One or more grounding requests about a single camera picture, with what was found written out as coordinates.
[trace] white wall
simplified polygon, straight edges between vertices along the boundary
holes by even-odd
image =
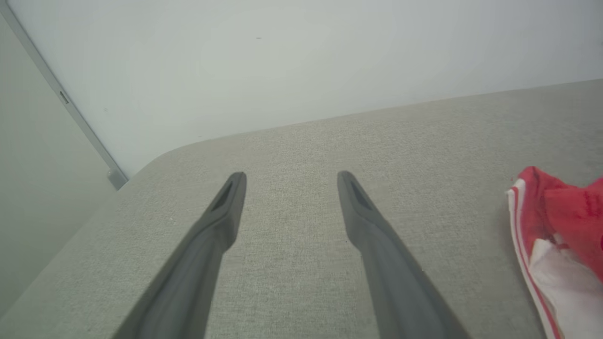
[[[0,317],[115,193],[107,170],[0,15]]]
[[[603,77],[598,0],[10,0],[132,176],[196,141]]]

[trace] white fabric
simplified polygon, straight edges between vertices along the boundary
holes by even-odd
[[[567,339],[603,338],[603,284],[572,250],[537,239],[529,272]]]

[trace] gray fabric surface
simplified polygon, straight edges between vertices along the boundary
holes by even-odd
[[[376,338],[336,174],[349,170],[474,338],[543,337],[504,191],[528,165],[603,174],[603,81],[343,116],[200,142],[155,159],[68,242],[0,321],[1,338],[109,338],[229,174],[238,239],[207,338]]]

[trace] garment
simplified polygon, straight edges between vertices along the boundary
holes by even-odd
[[[577,188],[534,166],[519,178],[508,191],[511,234],[547,337],[603,338],[585,313],[603,310],[600,290],[587,287],[603,284],[603,179]],[[588,274],[568,276],[581,270]]]

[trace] red cloth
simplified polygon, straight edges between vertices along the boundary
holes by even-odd
[[[559,233],[603,282],[603,178],[586,188],[567,185],[535,166],[519,175],[526,182],[523,242],[531,256],[534,241]]]

